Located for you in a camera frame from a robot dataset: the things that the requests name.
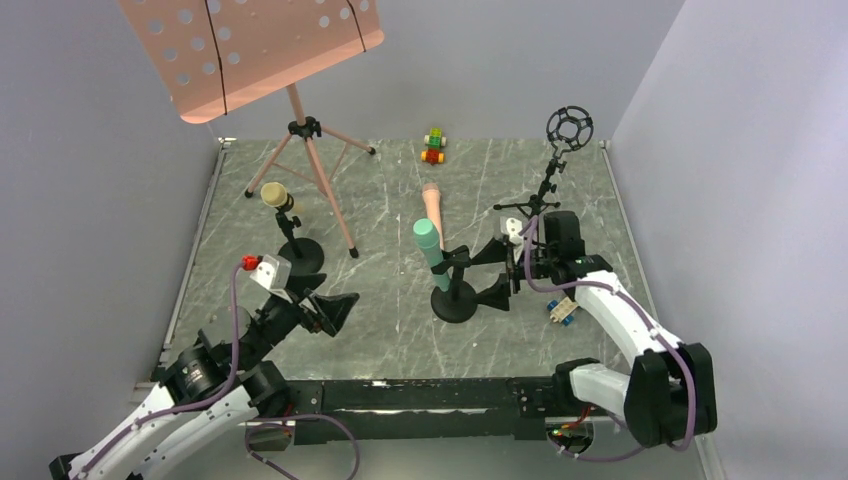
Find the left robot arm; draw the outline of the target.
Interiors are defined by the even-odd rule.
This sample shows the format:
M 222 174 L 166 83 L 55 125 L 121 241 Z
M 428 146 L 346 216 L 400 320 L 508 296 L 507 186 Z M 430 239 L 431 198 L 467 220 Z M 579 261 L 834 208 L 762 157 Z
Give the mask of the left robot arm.
M 317 414 L 312 394 L 293 386 L 265 357 L 297 327 L 337 335 L 359 299 L 357 293 L 306 290 L 291 300 L 271 295 L 251 314 L 230 292 L 223 309 L 228 335 L 214 342 L 200 331 L 109 434 L 83 452 L 52 460 L 51 477 L 160 479 L 236 424 Z

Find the black shock-mount boom stand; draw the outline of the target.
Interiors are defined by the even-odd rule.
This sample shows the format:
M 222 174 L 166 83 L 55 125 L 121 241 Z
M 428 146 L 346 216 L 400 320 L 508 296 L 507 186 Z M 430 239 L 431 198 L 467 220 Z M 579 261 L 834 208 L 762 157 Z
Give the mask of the black shock-mount boom stand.
M 587 110 L 579 106 L 564 106 L 555 110 L 545 126 L 546 139 L 553 149 L 545 169 L 545 176 L 537 192 L 527 201 L 507 204 L 495 204 L 495 211 L 516 210 L 525 219 L 538 216 L 550 208 L 559 208 L 559 201 L 548 202 L 545 196 L 553 194 L 557 185 L 552 182 L 555 173 L 563 173 L 567 165 L 564 156 L 577 152 L 588 145 L 594 134 L 594 122 Z

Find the yellow toy microphone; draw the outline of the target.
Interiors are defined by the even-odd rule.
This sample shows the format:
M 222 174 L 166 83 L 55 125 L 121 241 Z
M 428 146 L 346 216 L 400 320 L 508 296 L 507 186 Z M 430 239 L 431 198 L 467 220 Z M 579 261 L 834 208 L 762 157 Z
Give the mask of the yellow toy microphone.
M 303 212 L 301 204 L 282 183 L 265 183 L 260 189 L 260 197 L 265 205 L 275 208 L 280 213 L 298 215 Z

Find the black mic stand with clip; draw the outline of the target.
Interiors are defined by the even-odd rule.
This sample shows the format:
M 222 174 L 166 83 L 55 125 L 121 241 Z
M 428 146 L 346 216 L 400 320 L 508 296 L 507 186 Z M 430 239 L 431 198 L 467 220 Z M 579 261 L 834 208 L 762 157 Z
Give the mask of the black mic stand with clip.
M 465 270 L 472 266 L 470 250 L 460 246 L 450 252 L 442 251 L 442 260 L 431 267 L 435 278 L 446 277 L 447 287 L 437 285 L 430 297 L 433 313 L 441 320 L 459 324 L 468 321 L 477 310 L 476 291 L 464 279 Z

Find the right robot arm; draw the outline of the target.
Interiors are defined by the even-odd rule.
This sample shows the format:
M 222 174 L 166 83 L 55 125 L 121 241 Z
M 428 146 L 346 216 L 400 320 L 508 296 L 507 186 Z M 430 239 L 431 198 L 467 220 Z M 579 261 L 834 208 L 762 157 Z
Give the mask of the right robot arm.
M 507 218 L 469 262 L 505 266 L 503 279 L 478 293 L 478 302 L 488 300 L 505 310 L 522 286 L 562 293 L 618 347 L 626 373 L 591 358 L 558 365 L 552 383 L 559 403 L 611 413 L 643 448 L 667 445 L 682 451 L 696 436 L 716 429 L 710 352 L 663 327 L 626 290 L 608 261 L 587 253 L 574 212 L 548 212 L 525 222 Z

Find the green toy microphone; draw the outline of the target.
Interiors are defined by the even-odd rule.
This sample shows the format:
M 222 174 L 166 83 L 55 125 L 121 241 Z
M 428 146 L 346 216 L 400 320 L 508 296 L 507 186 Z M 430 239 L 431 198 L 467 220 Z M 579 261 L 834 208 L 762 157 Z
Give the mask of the green toy microphone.
M 413 237 L 416 246 L 424 255 L 428 267 L 436 267 L 444 260 L 440 234 L 435 224 L 429 218 L 421 218 L 413 225 Z M 447 273 L 432 273 L 436 287 L 447 292 L 450 287 L 450 277 Z

